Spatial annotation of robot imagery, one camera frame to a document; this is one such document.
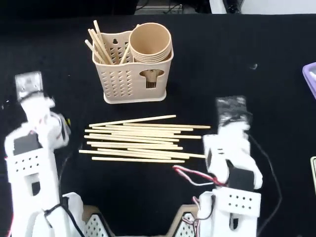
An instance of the black cable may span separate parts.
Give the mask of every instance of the black cable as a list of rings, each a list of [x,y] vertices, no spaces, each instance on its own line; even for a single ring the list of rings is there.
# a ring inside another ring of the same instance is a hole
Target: black cable
[[[148,5],[148,3],[149,3],[149,0],[147,0],[147,2],[145,2],[144,5],[142,5],[141,7],[137,8],[135,11],[138,11],[138,10],[140,10],[140,9],[143,9],[145,6]]]
[[[276,212],[278,211],[278,209],[280,208],[280,205],[282,203],[282,199],[283,199],[283,196],[282,196],[282,192],[281,192],[281,187],[280,187],[280,184],[277,180],[277,176],[275,174],[275,171],[273,169],[273,166],[272,166],[272,163],[271,163],[271,160],[268,156],[268,154],[262,149],[262,147],[259,145],[259,143],[250,135],[248,134],[249,138],[251,139],[251,141],[257,146],[258,150],[263,154],[263,156],[268,160],[269,162],[269,166],[270,166],[270,169],[271,169],[271,173],[272,173],[272,176],[273,178],[275,179],[275,182],[276,182],[276,188],[277,188],[277,192],[278,192],[278,202],[276,204],[276,207],[274,208],[273,212],[270,214],[270,216],[263,222],[263,224],[261,225],[261,227],[259,228],[258,230],[258,233],[257,233],[257,236],[259,236],[263,229],[266,227],[266,225],[272,220],[272,218],[274,217],[274,215],[276,214]]]
[[[79,226],[77,225],[76,220],[75,220],[74,216],[72,215],[71,211],[67,207],[65,207],[64,205],[62,205],[62,207],[65,210],[65,212],[69,215],[69,217],[70,217],[75,229],[78,231],[79,235],[81,237],[85,237],[84,234],[82,233],[82,231],[80,230]]]
[[[170,8],[170,5],[169,5],[169,10],[168,11],[165,11],[164,14],[168,14],[169,12],[171,12],[175,7],[177,6],[182,6],[182,4],[177,4],[177,5],[174,5],[172,8]]]

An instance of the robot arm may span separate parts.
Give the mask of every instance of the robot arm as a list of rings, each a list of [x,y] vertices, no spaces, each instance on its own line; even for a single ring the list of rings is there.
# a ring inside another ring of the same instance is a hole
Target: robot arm
[[[218,134],[203,137],[206,166],[225,187],[199,197],[201,237],[255,237],[260,215],[262,174],[250,156],[249,113],[241,96],[217,100]]]

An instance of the beige paper cup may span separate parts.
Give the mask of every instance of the beige paper cup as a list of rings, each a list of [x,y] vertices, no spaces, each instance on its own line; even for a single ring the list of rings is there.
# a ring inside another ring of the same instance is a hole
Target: beige paper cup
[[[129,36],[134,58],[143,62],[159,62],[171,51],[171,34],[158,23],[145,23],[136,27]]]

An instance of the table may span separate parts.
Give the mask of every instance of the table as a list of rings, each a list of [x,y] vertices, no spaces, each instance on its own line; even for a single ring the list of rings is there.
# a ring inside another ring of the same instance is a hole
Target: table
[[[1,23],[1,144],[25,120],[14,104],[14,75],[23,72],[42,71],[44,89],[55,98],[56,109],[71,119],[78,146],[83,129],[92,122],[176,114],[172,121],[177,123],[216,125],[215,98],[245,95],[253,113],[251,134],[270,155],[283,193],[281,207],[262,236],[313,236],[316,197],[310,157],[316,154],[316,101],[302,67],[316,60],[315,15],[99,18],[104,32],[159,22],[172,33],[175,56],[167,98],[121,105],[104,102],[91,54],[83,43],[92,20]],[[187,151],[202,153],[201,141],[183,145]],[[274,209],[277,190],[267,160],[254,146],[252,155],[264,177],[260,224]],[[60,167],[63,158],[56,155],[56,159]],[[186,166],[206,171],[198,158]],[[3,160],[0,171],[2,231],[11,217]],[[191,203],[191,197],[204,190],[192,187],[170,165],[92,162],[90,156],[78,154],[70,160],[62,184],[64,193],[77,192],[85,204],[98,206],[116,235],[166,233],[179,206]]]

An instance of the beige plastic caddy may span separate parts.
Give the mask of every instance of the beige plastic caddy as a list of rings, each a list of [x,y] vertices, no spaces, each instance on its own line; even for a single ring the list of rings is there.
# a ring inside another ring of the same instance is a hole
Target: beige plastic caddy
[[[173,58],[170,32],[160,24],[145,23],[133,31],[101,35],[114,63],[102,64],[92,53],[104,100],[109,104],[163,100]],[[119,64],[128,48],[125,63]]]

